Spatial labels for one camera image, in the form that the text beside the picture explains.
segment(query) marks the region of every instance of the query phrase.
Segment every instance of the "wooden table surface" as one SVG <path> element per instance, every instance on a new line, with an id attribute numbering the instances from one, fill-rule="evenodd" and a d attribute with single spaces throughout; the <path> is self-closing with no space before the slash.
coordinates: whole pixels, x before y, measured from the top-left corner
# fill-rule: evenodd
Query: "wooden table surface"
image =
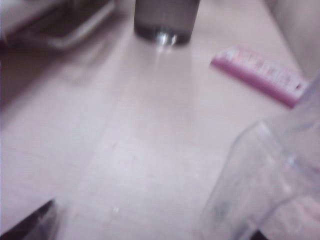
<path id="1" fill-rule="evenodd" d="M 191 42 L 133 33 L 133 0 L 77 48 L 1 53 L 1 232 L 55 198 L 58 239 L 191 240 L 235 137 L 288 109 L 209 66 L 239 45 L 299 71 L 260 0 L 202 0 Z"/>

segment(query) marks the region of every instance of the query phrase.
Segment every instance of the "dark glass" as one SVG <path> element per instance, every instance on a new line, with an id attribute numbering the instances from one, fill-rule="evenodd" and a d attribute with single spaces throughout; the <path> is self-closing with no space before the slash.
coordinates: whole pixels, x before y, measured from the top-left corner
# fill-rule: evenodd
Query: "dark glass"
<path id="1" fill-rule="evenodd" d="M 200 0 L 136 0 L 134 31 L 161 45 L 188 43 Z"/>

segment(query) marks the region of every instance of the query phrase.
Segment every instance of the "transparent plastic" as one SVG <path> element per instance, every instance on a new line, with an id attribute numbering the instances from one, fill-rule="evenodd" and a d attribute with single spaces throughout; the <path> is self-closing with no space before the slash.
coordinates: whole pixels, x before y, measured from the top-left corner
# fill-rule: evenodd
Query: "transparent plastic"
<path id="1" fill-rule="evenodd" d="M 287 115 L 235 141 L 200 221 L 204 240 L 320 236 L 320 77 Z"/>

